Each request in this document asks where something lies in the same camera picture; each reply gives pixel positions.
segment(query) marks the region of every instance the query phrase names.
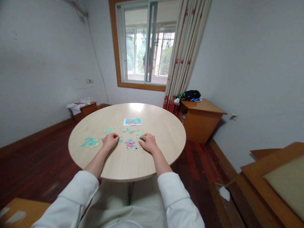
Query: light pants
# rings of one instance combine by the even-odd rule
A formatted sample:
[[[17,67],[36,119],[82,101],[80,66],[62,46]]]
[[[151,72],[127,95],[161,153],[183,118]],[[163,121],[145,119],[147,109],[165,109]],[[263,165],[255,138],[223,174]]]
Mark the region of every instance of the light pants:
[[[123,220],[142,227],[167,227],[157,176],[126,183],[103,180],[79,227],[108,227]]]

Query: light wooden tabletop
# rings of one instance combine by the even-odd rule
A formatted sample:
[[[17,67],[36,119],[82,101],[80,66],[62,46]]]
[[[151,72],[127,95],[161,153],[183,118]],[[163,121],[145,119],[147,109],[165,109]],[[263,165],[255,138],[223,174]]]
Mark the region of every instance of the light wooden tabletop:
[[[226,115],[227,112],[217,107],[207,99],[203,98],[202,101],[182,101],[182,103],[188,108],[199,111],[214,112]]]
[[[126,130],[123,126],[124,119],[139,117],[142,125],[129,126],[130,130],[135,130],[134,133],[123,133]],[[112,105],[88,115],[73,129],[68,146],[72,159],[79,167],[84,169],[102,147],[101,140],[92,149],[82,147],[85,139],[105,137],[104,131],[109,128],[115,128],[110,132],[122,136],[123,140],[110,151],[101,172],[100,178],[109,181],[137,181],[156,173],[152,155],[139,145],[136,133],[148,132],[155,135],[156,143],[170,165],[180,156],[186,143],[186,132],[182,123],[169,111],[141,103]],[[138,150],[126,150],[124,142],[131,138]]]

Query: white wall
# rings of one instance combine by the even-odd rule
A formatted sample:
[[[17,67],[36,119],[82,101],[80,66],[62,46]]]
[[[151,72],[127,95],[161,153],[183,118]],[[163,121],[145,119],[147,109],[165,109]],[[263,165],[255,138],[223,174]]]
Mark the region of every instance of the white wall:
[[[164,92],[117,86],[109,2],[107,0],[90,0],[88,11],[92,37],[104,76],[109,104],[138,102],[162,107]]]
[[[212,2],[188,89],[229,113],[214,139],[237,171],[250,150],[304,141],[303,11],[302,0]]]
[[[0,147],[69,118],[68,103],[107,102],[88,24],[63,0],[1,1],[0,34]]]

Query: white jacket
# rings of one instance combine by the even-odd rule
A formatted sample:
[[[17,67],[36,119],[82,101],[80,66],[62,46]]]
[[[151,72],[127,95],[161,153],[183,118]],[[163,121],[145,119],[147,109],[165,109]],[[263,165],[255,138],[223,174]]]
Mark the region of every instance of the white jacket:
[[[158,177],[157,182],[164,201],[169,228],[205,227],[197,207],[190,199],[178,174],[164,173]],[[94,175],[87,171],[79,171],[32,228],[77,227],[98,186],[98,180]],[[110,227],[142,228],[134,221],[121,221]]]

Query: curtain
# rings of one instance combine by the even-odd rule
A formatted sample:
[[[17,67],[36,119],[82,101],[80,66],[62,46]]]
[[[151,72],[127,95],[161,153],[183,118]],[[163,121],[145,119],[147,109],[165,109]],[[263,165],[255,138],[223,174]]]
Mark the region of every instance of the curtain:
[[[177,116],[175,96],[185,92],[211,0],[181,0],[163,108]]]

